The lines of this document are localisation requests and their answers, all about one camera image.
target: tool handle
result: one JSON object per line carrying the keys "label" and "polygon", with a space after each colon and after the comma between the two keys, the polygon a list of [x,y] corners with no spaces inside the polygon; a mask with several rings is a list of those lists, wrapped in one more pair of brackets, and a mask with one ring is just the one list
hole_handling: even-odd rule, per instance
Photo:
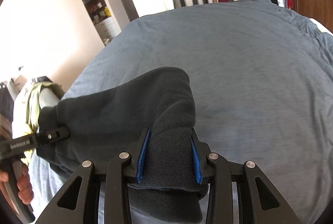
{"label": "tool handle", "polygon": [[17,216],[23,224],[28,224],[34,222],[35,216],[32,213],[32,207],[25,205],[18,196],[17,179],[22,176],[22,165],[21,161],[12,162],[6,159],[1,161],[0,168],[9,175],[9,181],[4,184],[8,196],[17,211]]}

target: metal screw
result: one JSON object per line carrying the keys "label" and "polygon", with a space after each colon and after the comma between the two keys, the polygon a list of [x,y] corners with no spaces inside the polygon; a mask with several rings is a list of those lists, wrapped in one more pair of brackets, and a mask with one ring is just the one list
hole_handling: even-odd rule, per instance
{"label": "metal screw", "polygon": [[252,161],[247,161],[246,162],[246,166],[249,167],[249,168],[251,168],[251,169],[253,169],[255,167],[255,163],[252,162]]}
{"label": "metal screw", "polygon": [[216,153],[210,153],[208,156],[209,156],[210,159],[213,159],[213,160],[219,158],[219,155],[216,154]]}
{"label": "metal screw", "polygon": [[123,152],[123,153],[119,154],[119,157],[120,157],[121,159],[126,159],[127,157],[129,157],[129,153],[127,153],[127,152]]}
{"label": "metal screw", "polygon": [[90,166],[91,166],[91,161],[89,161],[89,160],[86,160],[82,163],[82,167],[84,167],[84,168],[88,168]]}

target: yellow cloth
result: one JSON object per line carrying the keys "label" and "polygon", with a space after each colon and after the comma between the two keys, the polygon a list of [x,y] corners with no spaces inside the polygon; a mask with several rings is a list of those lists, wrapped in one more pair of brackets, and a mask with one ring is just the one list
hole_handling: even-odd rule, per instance
{"label": "yellow cloth", "polygon": [[[34,84],[26,95],[25,101],[25,110],[26,110],[26,117],[25,123],[22,125],[20,129],[21,136],[33,134],[37,131],[38,125],[38,117],[41,111],[39,105],[39,95],[43,88],[48,87],[57,96],[59,99],[64,96],[64,91],[60,85],[52,82],[39,82]],[[24,153],[26,156],[26,161],[23,160],[24,163],[28,164],[31,160],[32,150],[29,150]]]}

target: finger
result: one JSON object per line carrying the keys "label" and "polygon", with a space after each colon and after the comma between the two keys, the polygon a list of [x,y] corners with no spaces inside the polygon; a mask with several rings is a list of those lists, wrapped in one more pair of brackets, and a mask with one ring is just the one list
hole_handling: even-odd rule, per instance
{"label": "finger", "polygon": [[4,172],[0,170],[0,181],[1,182],[8,182],[9,181],[9,176],[7,172]]}
{"label": "finger", "polygon": [[22,174],[25,176],[25,177],[28,177],[29,176],[29,168],[26,164],[23,164],[22,165]]}
{"label": "finger", "polygon": [[34,192],[32,192],[31,188],[27,188],[25,190],[19,191],[18,196],[24,204],[30,204],[34,197]]}
{"label": "finger", "polygon": [[31,186],[31,183],[29,181],[29,178],[28,177],[20,177],[18,180],[17,180],[17,187],[19,190],[25,190],[27,188],[31,188],[32,189],[32,186]]}

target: yellow object on shelf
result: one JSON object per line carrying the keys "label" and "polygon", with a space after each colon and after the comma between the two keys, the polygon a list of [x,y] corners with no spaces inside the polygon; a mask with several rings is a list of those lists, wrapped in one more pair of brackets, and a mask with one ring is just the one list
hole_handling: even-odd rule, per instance
{"label": "yellow object on shelf", "polygon": [[105,7],[105,9],[104,9],[104,13],[105,13],[105,15],[107,17],[111,17],[112,16],[111,13],[110,13],[110,11],[109,11],[109,9],[107,7]]}

